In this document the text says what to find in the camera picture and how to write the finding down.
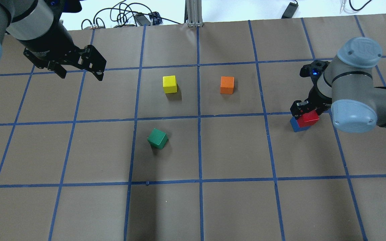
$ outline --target power adapter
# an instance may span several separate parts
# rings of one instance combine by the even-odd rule
[[[282,15],[282,18],[292,18],[294,13],[296,12],[298,6],[299,6],[299,4],[297,4],[297,3],[288,4],[287,8],[285,9],[284,14]]]

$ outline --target green cube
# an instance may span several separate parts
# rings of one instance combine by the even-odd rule
[[[151,146],[162,150],[168,141],[168,137],[163,131],[154,128],[147,141],[150,142]]]

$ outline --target black device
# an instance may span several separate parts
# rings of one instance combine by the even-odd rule
[[[138,23],[140,26],[151,25],[151,22],[143,14],[138,13],[135,16],[133,16],[133,18],[135,18],[135,22]]]
[[[297,10],[297,7],[299,7],[299,5],[297,3],[288,4],[287,8],[285,9],[284,14],[282,15],[282,18],[292,18],[294,13]]]
[[[153,25],[161,25],[163,23],[159,12],[152,12],[150,15],[150,20],[153,22]]]

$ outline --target block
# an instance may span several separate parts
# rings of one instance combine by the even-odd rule
[[[176,93],[178,91],[175,75],[164,76],[164,91],[166,94]]]
[[[310,128],[310,126],[309,126],[309,127],[301,128],[301,127],[299,126],[299,124],[297,123],[297,120],[294,118],[294,116],[291,117],[291,119],[290,119],[290,124],[291,124],[291,127],[293,128],[293,131],[294,131],[294,132],[304,131],[304,130],[307,130],[307,129]]]
[[[147,141],[152,147],[162,150],[168,141],[168,137],[163,131],[154,128]]]
[[[315,110],[303,114],[302,116],[297,119],[297,123],[299,124],[300,128],[310,127],[312,125],[315,125],[316,122],[320,120],[320,117],[318,116],[317,112]]]
[[[230,76],[221,76],[220,94],[233,94],[235,88],[235,78]]]

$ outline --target dark blue object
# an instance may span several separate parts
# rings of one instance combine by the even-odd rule
[[[297,120],[294,118],[294,116],[291,117],[290,124],[294,132],[304,131],[310,128],[310,127],[304,127],[304,128],[299,127],[299,124],[297,123]]]
[[[163,20],[158,12],[152,12],[150,14],[150,20],[153,22],[153,25],[161,25],[163,23]]]

